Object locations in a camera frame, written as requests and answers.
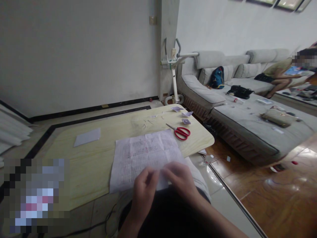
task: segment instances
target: sofa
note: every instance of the sofa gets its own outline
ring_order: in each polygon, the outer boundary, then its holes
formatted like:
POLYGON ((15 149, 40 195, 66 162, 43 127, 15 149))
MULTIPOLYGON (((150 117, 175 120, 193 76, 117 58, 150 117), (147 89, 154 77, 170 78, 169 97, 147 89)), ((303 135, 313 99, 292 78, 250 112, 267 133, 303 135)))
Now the sofa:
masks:
MULTIPOLYGON (((303 122, 294 122, 287 128, 260 119, 272 105, 261 105, 255 100, 273 85, 254 80, 254 77, 274 62, 286 59, 285 49, 252 50, 243 56, 225 56, 219 51, 201 51, 197 58, 187 59, 178 66, 177 88, 184 96, 184 105, 202 121, 212 125, 231 147, 251 163, 259 166, 281 160, 293 148, 317 132, 316 118, 309 114, 275 102, 285 110, 295 113, 303 122), (224 67, 225 87, 208 89, 212 71, 224 67), (255 91, 244 104, 233 102, 226 95, 231 85, 241 85, 255 91)), ((290 85, 303 83, 305 77, 292 80, 290 85)))

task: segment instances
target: scissors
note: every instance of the scissors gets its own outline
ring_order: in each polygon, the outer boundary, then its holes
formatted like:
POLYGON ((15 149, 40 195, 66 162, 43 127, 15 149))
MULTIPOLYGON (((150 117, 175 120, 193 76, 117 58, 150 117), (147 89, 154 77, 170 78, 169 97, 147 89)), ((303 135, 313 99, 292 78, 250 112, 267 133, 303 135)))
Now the scissors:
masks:
POLYGON ((170 128, 172 128, 172 129, 174 130, 175 136, 176 136, 178 139, 180 139, 180 140, 187 140, 187 138, 188 138, 188 137, 190 136, 190 134, 191 134, 191 131, 188 130, 188 129, 186 129, 186 128, 184 128, 184 127, 177 127, 177 128, 175 128, 175 127, 172 127, 171 125, 169 125, 169 124, 167 124, 167 123, 166 123, 166 125, 168 125, 170 128))

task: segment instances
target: beige handbag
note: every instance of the beige handbag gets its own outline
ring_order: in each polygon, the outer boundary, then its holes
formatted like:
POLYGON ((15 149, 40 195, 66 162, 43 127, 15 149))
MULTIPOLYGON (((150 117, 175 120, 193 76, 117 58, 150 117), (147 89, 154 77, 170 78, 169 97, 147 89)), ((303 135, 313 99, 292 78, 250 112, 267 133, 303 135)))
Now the beige handbag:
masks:
POLYGON ((289 127, 292 122, 297 120, 296 117, 293 117, 285 112, 281 112, 276 109, 269 109, 266 113, 261 114, 261 117, 263 119, 274 122, 281 127, 289 127))

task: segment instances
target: scissor blade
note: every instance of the scissor blade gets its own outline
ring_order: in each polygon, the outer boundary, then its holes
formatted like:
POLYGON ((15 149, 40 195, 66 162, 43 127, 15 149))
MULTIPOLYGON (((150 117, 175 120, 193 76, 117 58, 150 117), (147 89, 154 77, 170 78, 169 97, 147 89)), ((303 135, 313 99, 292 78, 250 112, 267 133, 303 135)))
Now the scissor blade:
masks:
POLYGON ((176 128, 175 127, 172 127, 171 125, 169 125, 169 124, 167 124, 166 123, 166 125, 168 125, 170 128, 172 128, 173 130, 176 130, 176 128))

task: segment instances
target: person's left hand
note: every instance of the person's left hand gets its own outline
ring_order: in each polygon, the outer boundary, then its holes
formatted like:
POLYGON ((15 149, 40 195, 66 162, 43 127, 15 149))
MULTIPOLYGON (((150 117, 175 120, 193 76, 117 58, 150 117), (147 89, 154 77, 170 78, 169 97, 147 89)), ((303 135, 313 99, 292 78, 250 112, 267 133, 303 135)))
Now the person's left hand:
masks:
POLYGON ((146 167, 135 179, 130 215, 143 223, 152 206, 156 185, 159 181, 159 170, 146 167))

